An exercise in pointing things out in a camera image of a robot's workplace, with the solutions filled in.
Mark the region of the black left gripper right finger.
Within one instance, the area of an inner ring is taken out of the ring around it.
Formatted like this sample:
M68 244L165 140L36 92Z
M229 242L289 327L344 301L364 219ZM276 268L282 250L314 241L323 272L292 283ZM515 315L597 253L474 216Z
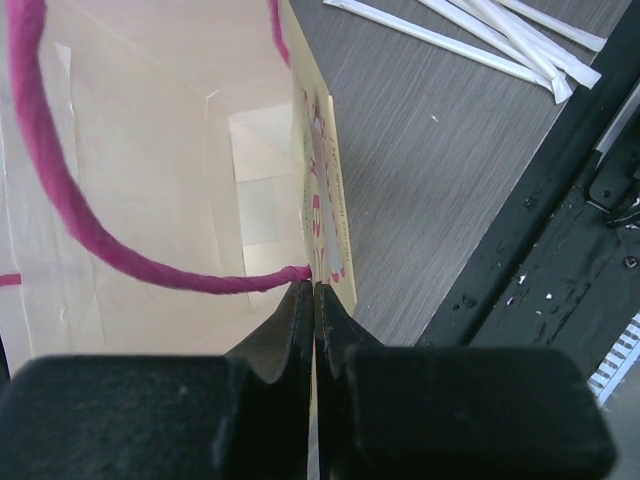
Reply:
M382 343L356 322L328 284L314 286L318 453L321 479L345 479L353 446L353 407L345 362L358 347Z

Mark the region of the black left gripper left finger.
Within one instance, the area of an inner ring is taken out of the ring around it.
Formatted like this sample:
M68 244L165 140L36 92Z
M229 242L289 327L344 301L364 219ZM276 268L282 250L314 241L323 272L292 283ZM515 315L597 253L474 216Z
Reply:
M228 479L305 479L314 342L313 287L291 284L274 313L226 357L244 361Z

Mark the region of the pink paper gift bag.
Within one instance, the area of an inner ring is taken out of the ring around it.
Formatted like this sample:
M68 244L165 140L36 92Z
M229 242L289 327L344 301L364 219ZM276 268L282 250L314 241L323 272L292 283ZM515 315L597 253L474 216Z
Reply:
M289 1L1 5L1 343L215 354L283 287L211 295L90 252L112 235L214 277L301 266L348 311L333 99Z

